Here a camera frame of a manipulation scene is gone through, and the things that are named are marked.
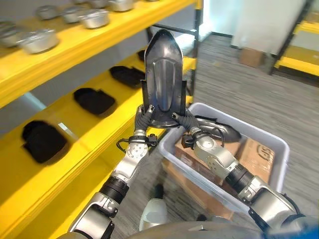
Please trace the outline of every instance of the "black metal frame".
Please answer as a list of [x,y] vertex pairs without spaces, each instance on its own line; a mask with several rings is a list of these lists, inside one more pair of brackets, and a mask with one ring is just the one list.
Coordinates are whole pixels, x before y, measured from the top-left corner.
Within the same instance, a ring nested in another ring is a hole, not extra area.
[[276,65],[277,61],[279,61],[282,58],[283,54],[285,53],[285,51],[288,48],[291,40],[294,37],[294,32],[295,32],[295,29],[296,29],[297,25],[300,24],[302,22],[302,20],[305,18],[306,14],[308,13],[309,8],[313,4],[313,2],[314,2],[314,0],[306,0],[305,1],[304,5],[303,5],[303,8],[301,9],[301,11],[300,11],[300,13],[299,13],[294,25],[290,29],[289,34],[288,34],[283,46],[281,47],[278,55],[275,57],[275,61],[274,61],[273,65],[271,66],[270,71],[268,73],[269,75],[273,74],[274,70],[276,69],[275,65]]
[[[190,96],[194,95],[195,90],[195,79],[196,79],[196,70],[197,70],[197,56],[198,56],[198,48],[199,48],[199,26],[201,23],[201,13],[202,9],[195,9],[195,21],[194,21],[194,30],[186,30],[178,27],[167,26],[162,24],[154,24],[154,27],[163,28],[170,31],[176,31],[184,34],[189,34],[194,36],[194,47],[192,50],[192,56],[196,59],[195,69],[191,71],[191,79],[190,79],[190,89],[187,88],[187,92]],[[148,40],[152,39],[152,31],[150,27],[146,29]]]

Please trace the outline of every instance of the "white wall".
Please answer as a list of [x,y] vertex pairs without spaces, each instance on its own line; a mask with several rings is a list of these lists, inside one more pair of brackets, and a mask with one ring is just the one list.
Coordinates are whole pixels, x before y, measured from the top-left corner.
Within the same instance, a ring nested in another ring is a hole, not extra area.
[[[19,21],[31,17],[38,6],[45,4],[64,5],[69,2],[68,0],[0,0],[0,17]],[[193,29],[194,7],[187,7],[163,19],[161,23]],[[73,91],[93,76],[106,71],[145,45],[147,45],[146,32],[142,31],[54,77],[33,89],[31,93],[48,106],[59,97]],[[27,97],[20,97],[3,107],[0,109],[0,136],[11,131],[40,110],[41,107],[32,104]]]
[[234,35],[243,0],[207,0],[211,30]]
[[277,54],[305,0],[242,0],[232,45]]

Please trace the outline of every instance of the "gray carpet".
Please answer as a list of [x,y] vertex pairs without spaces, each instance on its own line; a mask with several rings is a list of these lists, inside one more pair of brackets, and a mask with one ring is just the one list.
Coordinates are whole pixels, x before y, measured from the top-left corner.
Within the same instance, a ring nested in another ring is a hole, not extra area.
[[[290,146],[290,161],[283,192],[306,215],[318,217],[319,199],[319,88],[315,82],[291,76],[269,76],[266,65],[256,69],[238,63],[239,50],[230,48],[230,38],[210,36],[201,45],[195,101],[262,128]],[[162,157],[155,150],[130,189],[114,219],[113,239],[137,232],[140,216],[156,183],[165,188],[171,222],[195,220],[206,213],[167,176]],[[247,223],[234,216],[234,221]]]

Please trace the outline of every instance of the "shelf post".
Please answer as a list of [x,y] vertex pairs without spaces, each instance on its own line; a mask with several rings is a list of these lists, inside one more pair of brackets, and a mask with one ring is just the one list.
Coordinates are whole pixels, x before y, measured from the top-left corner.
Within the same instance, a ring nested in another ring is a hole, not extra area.
[[195,10],[195,22],[194,22],[194,28],[195,28],[195,38],[194,38],[194,48],[193,48],[193,58],[196,59],[195,69],[191,71],[191,79],[190,79],[190,95],[194,95],[195,90],[195,79],[196,79],[196,71],[197,71],[197,63],[198,63],[198,48],[199,48],[199,26],[201,22],[201,8]]
[[295,32],[295,29],[297,27],[298,24],[300,24],[302,22],[302,20],[305,18],[306,14],[308,13],[309,11],[309,8],[310,6],[312,5],[312,3],[314,2],[314,0],[306,0],[304,5],[303,5],[303,8],[301,9],[294,25],[292,26],[292,28],[290,29],[290,32],[283,44],[283,46],[281,47],[279,53],[276,55],[275,57],[275,60],[274,60],[274,63],[272,64],[268,74],[269,75],[272,75],[272,73],[274,72],[275,70],[275,67],[278,65],[278,61],[280,61],[280,59],[282,58],[283,54],[285,53],[286,49],[288,48],[291,40],[293,39],[294,37],[294,32]]

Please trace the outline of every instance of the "black cable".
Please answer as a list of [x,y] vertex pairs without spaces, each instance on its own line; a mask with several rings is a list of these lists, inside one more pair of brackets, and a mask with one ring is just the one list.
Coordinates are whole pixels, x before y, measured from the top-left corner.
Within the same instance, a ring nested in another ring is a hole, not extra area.
[[[223,132],[219,129],[219,128],[213,128],[211,131],[213,131],[213,130],[218,130],[219,131],[219,133],[220,133],[220,138],[221,138],[221,147],[225,147],[225,142],[224,142],[224,134],[223,134]],[[204,134],[202,134],[202,135],[200,135],[200,136],[198,136],[198,137],[196,137],[196,139],[194,139],[191,143],[192,144],[195,144],[197,141],[199,141],[201,138],[203,138],[203,137],[206,137],[206,136],[209,136],[209,137],[211,137],[212,139],[213,139],[213,137],[214,137],[214,135],[213,135],[213,133],[212,132],[209,132],[208,134],[205,134],[205,132],[204,132]]]
[[297,214],[302,214],[299,207],[297,206],[297,204],[290,197],[288,197],[286,193],[281,194],[281,195],[283,195],[284,198],[286,198],[288,200],[288,202],[290,202],[294,206]]
[[128,143],[129,140],[128,140],[127,138],[121,138],[119,141],[116,142],[116,147],[117,147],[120,151],[122,151],[123,153],[126,153],[126,150],[123,149],[123,148],[121,147],[121,145],[120,145],[120,143],[122,143],[122,142]]
[[213,130],[217,130],[218,132],[219,132],[219,134],[220,134],[220,139],[221,139],[221,146],[224,148],[225,147],[225,142],[224,142],[224,134],[223,134],[223,132],[221,131],[221,129],[220,128],[213,128],[212,129],[212,131]]

